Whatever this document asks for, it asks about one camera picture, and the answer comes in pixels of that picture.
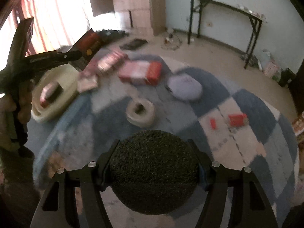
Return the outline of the person's left hand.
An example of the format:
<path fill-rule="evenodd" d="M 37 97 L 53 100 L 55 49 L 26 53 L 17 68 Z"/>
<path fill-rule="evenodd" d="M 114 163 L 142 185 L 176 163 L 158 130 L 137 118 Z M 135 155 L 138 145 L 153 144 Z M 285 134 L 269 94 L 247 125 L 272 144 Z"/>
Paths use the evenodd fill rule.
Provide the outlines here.
<path fill-rule="evenodd" d="M 20 111 L 18 112 L 17 118 L 22 125 L 27 125 L 31 119 L 32 109 L 32 90 L 33 82 L 31 80 L 20 83 L 19 86 L 19 105 Z M 1 98 L 1 148 L 8 151 L 17 150 L 10 139 L 7 125 L 7 115 L 17 108 L 15 102 L 10 94 L 7 94 Z"/>

